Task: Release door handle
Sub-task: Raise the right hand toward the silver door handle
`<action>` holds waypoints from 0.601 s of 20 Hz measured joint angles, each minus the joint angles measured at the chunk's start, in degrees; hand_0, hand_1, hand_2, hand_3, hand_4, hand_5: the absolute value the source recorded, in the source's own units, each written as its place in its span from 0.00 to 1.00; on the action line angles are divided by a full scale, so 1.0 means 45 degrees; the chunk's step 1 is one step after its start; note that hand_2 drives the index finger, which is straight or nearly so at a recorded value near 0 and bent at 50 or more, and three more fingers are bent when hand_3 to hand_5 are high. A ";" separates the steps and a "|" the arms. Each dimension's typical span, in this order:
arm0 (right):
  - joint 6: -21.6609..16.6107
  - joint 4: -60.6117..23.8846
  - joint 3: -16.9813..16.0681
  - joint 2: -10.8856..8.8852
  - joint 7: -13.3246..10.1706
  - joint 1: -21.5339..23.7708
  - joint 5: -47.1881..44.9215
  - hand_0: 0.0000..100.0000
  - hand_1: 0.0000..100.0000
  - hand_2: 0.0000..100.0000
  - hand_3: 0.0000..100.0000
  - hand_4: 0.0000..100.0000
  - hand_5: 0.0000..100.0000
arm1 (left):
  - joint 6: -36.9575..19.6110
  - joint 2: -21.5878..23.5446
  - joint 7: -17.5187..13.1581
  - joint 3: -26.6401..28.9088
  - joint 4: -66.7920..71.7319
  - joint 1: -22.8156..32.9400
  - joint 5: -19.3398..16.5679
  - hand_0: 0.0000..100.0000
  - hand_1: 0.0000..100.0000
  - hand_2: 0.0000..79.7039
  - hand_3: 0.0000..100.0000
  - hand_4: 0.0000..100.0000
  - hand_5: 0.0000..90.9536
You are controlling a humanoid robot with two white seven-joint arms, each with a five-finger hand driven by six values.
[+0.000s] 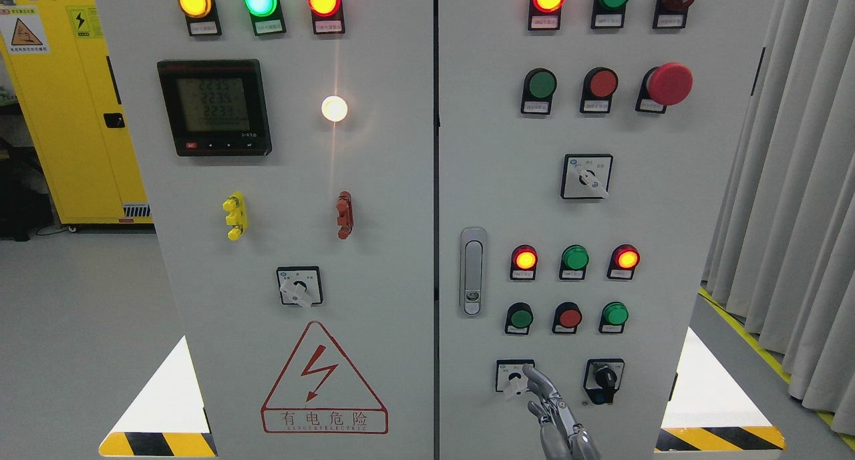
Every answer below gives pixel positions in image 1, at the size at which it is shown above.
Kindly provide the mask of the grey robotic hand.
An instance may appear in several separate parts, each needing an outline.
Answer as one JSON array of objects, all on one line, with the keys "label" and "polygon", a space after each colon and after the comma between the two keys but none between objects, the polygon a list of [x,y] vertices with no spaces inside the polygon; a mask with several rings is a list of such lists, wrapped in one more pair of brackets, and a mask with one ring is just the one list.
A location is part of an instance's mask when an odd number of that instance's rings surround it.
[{"label": "grey robotic hand", "polygon": [[530,401],[528,410],[540,423],[540,441],[546,459],[601,459],[601,452],[583,424],[577,423],[573,412],[558,388],[532,365],[523,366],[526,387],[538,397]]}]

